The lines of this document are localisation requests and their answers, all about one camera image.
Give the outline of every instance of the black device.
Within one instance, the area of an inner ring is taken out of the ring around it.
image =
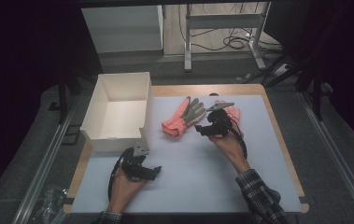
[[[201,125],[194,125],[194,128],[197,132],[199,132],[202,136],[212,136],[217,134],[226,136],[226,134],[232,132],[237,137],[237,140],[240,142],[240,145],[243,148],[244,158],[247,158],[246,143],[244,142],[241,134],[233,128],[232,120],[229,118],[224,109],[212,111],[208,115],[207,120],[212,124],[205,127]]]
[[[135,149],[133,147],[129,147],[124,150],[124,152],[119,157],[118,161],[113,168],[112,174],[109,178],[109,185],[107,187],[107,195],[110,200],[112,194],[112,185],[113,179],[116,171],[120,166],[121,159],[123,159],[121,163],[121,169],[128,175],[129,178],[134,179],[147,179],[154,180],[157,174],[162,169],[162,166],[158,166],[154,169],[149,169],[147,167],[142,166],[142,162],[145,160],[146,156],[134,156]]]

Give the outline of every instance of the sleeve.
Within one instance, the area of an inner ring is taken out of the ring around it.
[[[120,213],[101,212],[98,218],[92,224],[120,224]]]
[[[255,170],[239,175],[235,181],[247,201],[254,223],[288,223],[286,214],[278,204],[279,193],[269,189]]]

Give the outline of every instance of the table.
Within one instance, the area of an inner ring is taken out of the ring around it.
[[[293,179],[293,183],[296,187],[298,196],[300,198],[304,197],[304,191],[300,184],[299,178],[296,174],[296,171],[293,166],[293,162],[290,158],[287,146],[282,137],[281,131],[279,130],[278,124],[276,122],[276,117],[273,113],[270,102],[267,98],[267,95],[264,91],[264,88],[260,84],[232,84],[232,85],[183,85],[183,86],[153,86],[153,95],[154,96],[186,96],[186,95],[209,95],[210,93],[216,92],[219,95],[260,95],[264,101],[267,112],[269,114],[270,120],[273,124],[273,127],[276,132],[276,137],[280,147],[282,149],[285,161],[289,166],[290,174]],[[92,147],[86,142],[79,162],[77,169],[75,171],[73,180],[71,182],[67,198],[73,199],[76,197],[78,192],[78,187],[81,183],[81,180],[84,176],[84,172],[89,161],[89,158],[92,153]],[[308,203],[302,203],[303,212],[307,212],[309,209]],[[64,205],[64,211],[71,211],[71,204]]]

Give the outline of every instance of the person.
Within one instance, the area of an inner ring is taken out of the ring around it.
[[[234,129],[244,136],[235,124]],[[279,205],[280,195],[275,190],[269,189],[258,173],[250,168],[236,136],[228,133],[224,137],[208,136],[208,138],[229,159],[236,170],[235,181],[248,203],[253,223],[288,223],[286,214]],[[141,179],[134,182],[119,168],[115,174],[109,206],[92,224],[119,224],[123,209],[147,181]]]

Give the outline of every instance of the person's left hand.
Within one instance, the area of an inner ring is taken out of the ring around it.
[[[146,179],[140,179],[139,181],[131,180],[121,167],[119,167],[114,176],[112,194],[107,212],[122,213],[125,206],[147,182],[148,180]]]

